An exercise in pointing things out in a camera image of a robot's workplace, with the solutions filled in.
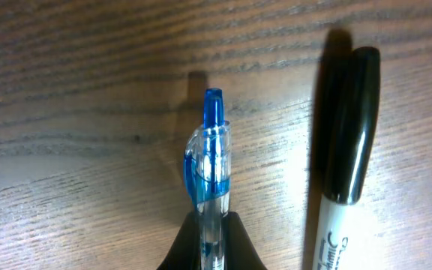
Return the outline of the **blue ballpoint pen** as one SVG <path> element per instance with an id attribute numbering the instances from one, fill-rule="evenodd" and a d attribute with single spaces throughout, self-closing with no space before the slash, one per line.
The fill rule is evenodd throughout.
<path id="1" fill-rule="evenodd" d="M 199 268 L 226 268 L 223 219 L 230 210 L 231 126 L 223 91 L 205 91 L 202 124 L 184 150 L 184 183 L 199 226 Z"/>

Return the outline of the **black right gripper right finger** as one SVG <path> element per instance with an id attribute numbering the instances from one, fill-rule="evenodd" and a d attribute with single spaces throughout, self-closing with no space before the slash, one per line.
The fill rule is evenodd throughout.
<path id="1" fill-rule="evenodd" d="M 223 219 L 227 270 L 266 270 L 254 245 L 235 211 Z"/>

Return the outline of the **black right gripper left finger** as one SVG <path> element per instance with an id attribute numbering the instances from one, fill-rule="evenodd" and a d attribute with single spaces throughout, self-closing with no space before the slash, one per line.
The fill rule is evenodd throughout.
<path id="1" fill-rule="evenodd" d="M 157 270 L 200 270 L 200 228 L 194 211 L 186 215 Z"/>

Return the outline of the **black white marker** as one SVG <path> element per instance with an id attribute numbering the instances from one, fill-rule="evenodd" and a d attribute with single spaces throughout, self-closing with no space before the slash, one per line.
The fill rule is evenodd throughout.
<path id="1" fill-rule="evenodd" d="M 358 240 L 365 175 L 377 128 L 380 51 L 354 49 L 337 99 L 322 186 L 313 269 L 348 269 Z"/>

